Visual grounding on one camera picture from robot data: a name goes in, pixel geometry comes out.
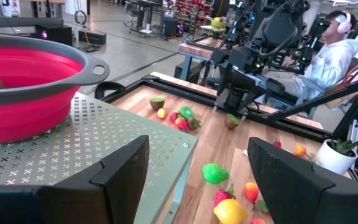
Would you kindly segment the green toy pear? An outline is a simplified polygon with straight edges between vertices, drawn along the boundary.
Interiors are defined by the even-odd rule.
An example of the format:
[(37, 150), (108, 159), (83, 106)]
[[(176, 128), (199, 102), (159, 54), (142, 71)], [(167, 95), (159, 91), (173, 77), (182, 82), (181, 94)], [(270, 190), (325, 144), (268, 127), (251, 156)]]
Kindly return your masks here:
[(229, 178), (229, 172), (215, 163), (205, 164), (202, 173), (203, 178), (212, 184), (219, 184)]

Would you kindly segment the person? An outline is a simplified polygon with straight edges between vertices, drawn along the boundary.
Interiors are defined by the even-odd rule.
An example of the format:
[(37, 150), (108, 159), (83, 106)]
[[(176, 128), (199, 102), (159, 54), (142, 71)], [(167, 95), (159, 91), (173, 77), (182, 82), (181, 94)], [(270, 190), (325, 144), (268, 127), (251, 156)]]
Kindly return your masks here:
[(336, 85), (346, 76), (351, 60), (358, 52), (358, 40), (345, 38), (357, 23), (355, 15), (350, 12), (333, 11), (326, 19), (329, 26), (321, 35), (325, 44), (313, 57), (304, 75), (271, 72), (268, 66), (263, 70), (266, 77), (280, 82), (289, 95), (301, 96), (306, 86), (302, 77), (324, 90)]

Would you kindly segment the green toy kiwi slice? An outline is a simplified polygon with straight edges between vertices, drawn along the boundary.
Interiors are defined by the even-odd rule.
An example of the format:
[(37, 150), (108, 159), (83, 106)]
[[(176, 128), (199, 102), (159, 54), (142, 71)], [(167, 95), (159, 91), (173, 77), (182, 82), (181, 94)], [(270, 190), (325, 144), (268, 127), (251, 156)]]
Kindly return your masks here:
[(179, 115), (183, 117), (185, 120), (189, 120), (190, 118), (194, 118), (195, 114), (193, 110), (189, 106), (183, 106), (179, 110)]

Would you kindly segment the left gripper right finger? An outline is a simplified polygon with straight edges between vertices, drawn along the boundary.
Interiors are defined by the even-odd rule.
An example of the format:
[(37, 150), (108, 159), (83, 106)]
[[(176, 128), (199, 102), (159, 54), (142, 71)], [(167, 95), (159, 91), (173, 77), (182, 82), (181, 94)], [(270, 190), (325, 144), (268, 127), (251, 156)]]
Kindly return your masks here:
[(260, 138), (247, 153), (274, 224), (358, 224), (358, 181)]

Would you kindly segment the black aluminium table frame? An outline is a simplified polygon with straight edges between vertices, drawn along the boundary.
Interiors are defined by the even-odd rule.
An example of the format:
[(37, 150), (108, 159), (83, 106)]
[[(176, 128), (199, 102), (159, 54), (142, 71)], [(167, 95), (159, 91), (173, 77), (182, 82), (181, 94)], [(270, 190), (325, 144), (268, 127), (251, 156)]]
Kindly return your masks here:
[[(102, 98), (101, 101), (112, 103), (142, 85), (146, 85), (212, 108), (217, 98), (215, 93), (208, 93), (206, 90), (202, 90), (200, 86), (195, 85), (194, 83), (186, 83), (182, 85), (179, 84), (179, 80), (176, 78), (169, 81), (158, 77), (156, 74), (149, 74), (136, 80), (136, 82), (130, 84), (129, 86), (125, 86), (126, 89), (124, 91), (106, 91), (105, 97)], [(295, 115), (302, 110), (310, 109), (312, 106), (322, 105), (323, 103), (335, 100), (340, 96), (345, 96), (346, 94), (355, 92), (358, 92), (358, 81), (354, 84), (348, 85), (345, 89), (328, 93), (326, 96), (321, 96), (316, 100), (312, 100), (283, 111), (276, 111), (273, 113), (268, 112), (261, 106), (256, 108), (250, 107), (252, 115), (247, 118), (257, 123), (261, 123), (316, 142), (322, 142), (327, 139), (347, 139), (358, 143), (358, 96), (332, 133), (321, 128), (314, 128), (310, 124), (305, 124), (295, 120)], [(224, 112), (240, 116), (239, 111), (229, 108), (228, 111)], [(355, 146), (354, 151), (358, 151), (358, 145)]]

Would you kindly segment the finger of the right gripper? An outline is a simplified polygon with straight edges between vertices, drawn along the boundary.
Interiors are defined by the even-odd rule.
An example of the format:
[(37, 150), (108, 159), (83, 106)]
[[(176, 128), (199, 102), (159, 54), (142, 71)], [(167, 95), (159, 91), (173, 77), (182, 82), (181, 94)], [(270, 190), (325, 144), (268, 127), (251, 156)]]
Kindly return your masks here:
[(241, 120), (246, 120), (248, 116), (252, 115), (252, 110), (248, 106), (245, 106), (239, 110), (239, 114), (241, 115)]
[(221, 93), (219, 96), (217, 96), (216, 101), (214, 102), (213, 111), (228, 111), (228, 108), (225, 105), (227, 96), (227, 93)]

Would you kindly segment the pale green perforated metal shelf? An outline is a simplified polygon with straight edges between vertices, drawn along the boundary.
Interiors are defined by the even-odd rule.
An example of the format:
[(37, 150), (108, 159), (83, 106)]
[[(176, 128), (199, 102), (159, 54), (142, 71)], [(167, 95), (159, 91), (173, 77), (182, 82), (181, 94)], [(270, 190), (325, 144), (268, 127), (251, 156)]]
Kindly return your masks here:
[(28, 140), (0, 144), (0, 185), (55, 184), (140, 135), (150, 139), (144, 192), (135, 224), (172, 224), (179, 208), (194, 136), (77, 93), (62, 124)]

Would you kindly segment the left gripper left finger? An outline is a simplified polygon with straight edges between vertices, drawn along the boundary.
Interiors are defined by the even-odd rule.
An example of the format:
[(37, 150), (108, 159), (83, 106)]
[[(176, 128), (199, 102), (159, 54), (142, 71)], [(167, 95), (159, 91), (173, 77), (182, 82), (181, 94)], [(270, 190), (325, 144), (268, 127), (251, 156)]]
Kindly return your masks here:
[(0, 224), (133, 224), (148, 164), (141, 135), (55, 185), (0, 186)]

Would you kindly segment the white pot with succulent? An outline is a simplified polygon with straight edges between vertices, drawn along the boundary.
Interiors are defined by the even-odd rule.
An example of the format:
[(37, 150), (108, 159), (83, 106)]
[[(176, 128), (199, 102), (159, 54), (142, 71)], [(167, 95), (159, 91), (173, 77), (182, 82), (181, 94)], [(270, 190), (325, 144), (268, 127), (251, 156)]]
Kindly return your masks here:
[(330, 141), (330, 139), (327, 139), (322, 143), (314, 157), (315, 164), (339, 175), (344, 175), (354, 165), (358, 154), (350, 150), (351, 154), (345, 156), (335, 151), (329, 145)]

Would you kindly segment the wooden table blue legs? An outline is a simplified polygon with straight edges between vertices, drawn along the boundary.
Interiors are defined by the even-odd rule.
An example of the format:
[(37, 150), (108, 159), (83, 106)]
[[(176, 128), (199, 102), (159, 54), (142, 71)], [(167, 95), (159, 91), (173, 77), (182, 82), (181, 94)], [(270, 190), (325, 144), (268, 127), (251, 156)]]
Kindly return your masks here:
[(175, 78), (189, 81), (190, 80), (190, 68), (193, 59), (198, 59), (200, 61), (206, 62), (207, 69), (210, 68), (210, 58), (213, 54), (213, 51), (223, 46), (223, 40), (218, 38), (214, 39), (212, 37), (203, 36), (196, 40), (185, 39), (184, 43), (178, 46), (178, 53), (185, 57), (181, 73), (175, 75)]

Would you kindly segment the red-yellow toy peach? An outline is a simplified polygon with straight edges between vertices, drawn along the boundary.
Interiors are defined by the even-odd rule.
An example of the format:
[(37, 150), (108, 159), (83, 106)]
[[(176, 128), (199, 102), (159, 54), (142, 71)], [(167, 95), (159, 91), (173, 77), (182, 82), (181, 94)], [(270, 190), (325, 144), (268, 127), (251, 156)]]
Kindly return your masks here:
[(175, 126), (182, 131), (186, 131), (188, 122), (185, 118), (179, 117), (175, 120)]

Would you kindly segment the shelf with red bins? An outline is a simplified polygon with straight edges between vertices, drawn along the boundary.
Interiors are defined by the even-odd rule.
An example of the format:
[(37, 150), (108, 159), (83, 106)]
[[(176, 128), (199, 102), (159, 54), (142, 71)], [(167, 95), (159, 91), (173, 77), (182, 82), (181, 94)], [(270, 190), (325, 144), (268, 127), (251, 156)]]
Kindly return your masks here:
[(210, 23), (214, 0), (176, 0), (177, 18), (183, 30), (194, 32), (199, 26)]

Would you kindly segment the red collapsible bowl grey rim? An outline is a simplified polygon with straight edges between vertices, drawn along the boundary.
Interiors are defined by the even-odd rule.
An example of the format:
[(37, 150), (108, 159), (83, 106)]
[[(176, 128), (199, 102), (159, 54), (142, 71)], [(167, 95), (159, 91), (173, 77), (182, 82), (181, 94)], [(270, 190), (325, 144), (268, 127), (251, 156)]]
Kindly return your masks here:
[(79, 87), (101, 83), (109, 74), (105, 61), (74, 47), (0, 35), (0, 143), (60, 124)]

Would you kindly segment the yellow toy lemon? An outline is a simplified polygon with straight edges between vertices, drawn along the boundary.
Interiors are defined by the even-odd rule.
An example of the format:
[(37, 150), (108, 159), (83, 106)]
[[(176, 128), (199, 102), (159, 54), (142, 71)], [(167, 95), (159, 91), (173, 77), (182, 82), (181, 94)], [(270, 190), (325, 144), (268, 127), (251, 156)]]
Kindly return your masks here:
[(232, 198), (220, 201), (213, 209), (222, 224), (242, 224), (249, 214), (242, 205)]

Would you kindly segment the office chair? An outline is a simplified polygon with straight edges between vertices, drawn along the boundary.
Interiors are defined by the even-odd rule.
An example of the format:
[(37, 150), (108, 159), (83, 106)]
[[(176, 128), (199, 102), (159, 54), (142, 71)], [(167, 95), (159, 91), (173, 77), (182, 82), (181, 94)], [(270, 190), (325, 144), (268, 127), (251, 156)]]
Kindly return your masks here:
[[(351, 84), (351, 82), (356, 76), (358, 76), (358, 58), (353, 58), (351, 60), (351, 63), (349, 64), (349, 68), (345, 77), (338, 84), (325, 91), (324, 94), (347, 88), (347, 86)], [(342, 96), (340, 98), (325, 103), (325, 106), (332, 111), (336, 111), (340, 107), (346, 105), (350, 101), (350, 99), (354, 96), (357, 96), (357, 94), (358, 92), (355, 92), (346, 96)]]

